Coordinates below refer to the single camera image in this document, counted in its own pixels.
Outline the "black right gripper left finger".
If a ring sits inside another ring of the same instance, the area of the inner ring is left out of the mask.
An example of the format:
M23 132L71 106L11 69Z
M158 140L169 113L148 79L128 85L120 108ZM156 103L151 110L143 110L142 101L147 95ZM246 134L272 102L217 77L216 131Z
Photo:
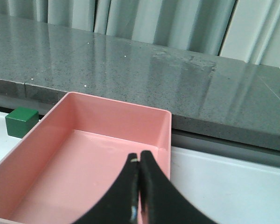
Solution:
M139 162L136 153L126 162L112 186L76 224L136 224L139 205Z

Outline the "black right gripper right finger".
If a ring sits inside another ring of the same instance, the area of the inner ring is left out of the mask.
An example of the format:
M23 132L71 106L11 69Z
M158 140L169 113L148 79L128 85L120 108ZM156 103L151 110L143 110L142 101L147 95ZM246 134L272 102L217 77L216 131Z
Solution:
M144 224L214 224L175 188L150 151L140 154L141 215Z

